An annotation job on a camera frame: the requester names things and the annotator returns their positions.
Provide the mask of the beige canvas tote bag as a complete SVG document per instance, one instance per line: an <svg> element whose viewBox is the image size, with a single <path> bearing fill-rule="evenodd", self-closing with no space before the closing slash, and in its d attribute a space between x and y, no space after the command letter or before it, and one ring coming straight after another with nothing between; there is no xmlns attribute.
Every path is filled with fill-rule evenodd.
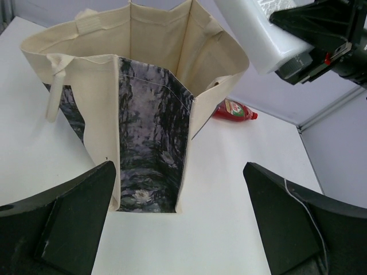
<svg viewBox="0 0 367 275"><path fill-rule="evenodd" d="M191 140L249 67L239 43L197 1L171 10L87 9L26 38L49 91L95 164L110 160L110 210L177 213Z"/></svg>

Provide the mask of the white bottle black cap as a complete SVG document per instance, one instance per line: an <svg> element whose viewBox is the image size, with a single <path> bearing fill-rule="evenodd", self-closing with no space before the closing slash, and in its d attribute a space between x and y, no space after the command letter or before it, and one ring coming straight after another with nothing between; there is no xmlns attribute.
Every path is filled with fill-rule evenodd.
<svg viewBox="0 0 367 275"><path fill-rule="evenodd" d="M216 1L220 13L258 74L280 75L297 57L311 60L312 46L270 22L275 11L296 7L294 1Z"/></svg>

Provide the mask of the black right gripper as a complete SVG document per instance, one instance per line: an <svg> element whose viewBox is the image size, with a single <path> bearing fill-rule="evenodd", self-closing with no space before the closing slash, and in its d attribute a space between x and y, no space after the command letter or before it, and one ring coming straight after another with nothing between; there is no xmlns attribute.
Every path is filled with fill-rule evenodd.
<svg viewBox="0 0 367 275"><path fill-rule="evenodd" d="M314 1L275 11L270 23L322 52L321 68L312 70L302 83L329 71L366 88L366 1Z"/></svg>

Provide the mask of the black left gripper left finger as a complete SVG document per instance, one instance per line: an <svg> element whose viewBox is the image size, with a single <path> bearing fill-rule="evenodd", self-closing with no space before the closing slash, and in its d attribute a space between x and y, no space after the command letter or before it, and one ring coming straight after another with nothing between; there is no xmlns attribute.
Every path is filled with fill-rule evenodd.
<svg viewBox="0 0 367 275"><path fill-rule="evenodd" d="M106 161L1 206L1 274L91 274L115 178Z"/></svg>

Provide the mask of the red dish soap bottle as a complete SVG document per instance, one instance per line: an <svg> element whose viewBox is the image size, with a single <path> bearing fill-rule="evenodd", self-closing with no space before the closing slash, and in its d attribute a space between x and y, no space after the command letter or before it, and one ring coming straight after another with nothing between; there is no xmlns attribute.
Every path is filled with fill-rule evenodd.
<svg viewBox="0 0 367 275"><path fill-rule="evenodd" d="M239 102L225 99L217 106L213 116L225 120L242 122L256 120L258 114Z"/></svg>

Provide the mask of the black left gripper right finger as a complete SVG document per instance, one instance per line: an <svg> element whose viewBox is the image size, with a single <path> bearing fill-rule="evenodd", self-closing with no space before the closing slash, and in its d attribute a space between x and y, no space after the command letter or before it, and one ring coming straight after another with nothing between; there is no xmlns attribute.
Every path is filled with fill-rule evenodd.
<svg viewBox="0 0 367 275"><path fill-rule="evenodd" d="M366 274L366 209L252 162L243 170L271 274Z"/></svg>

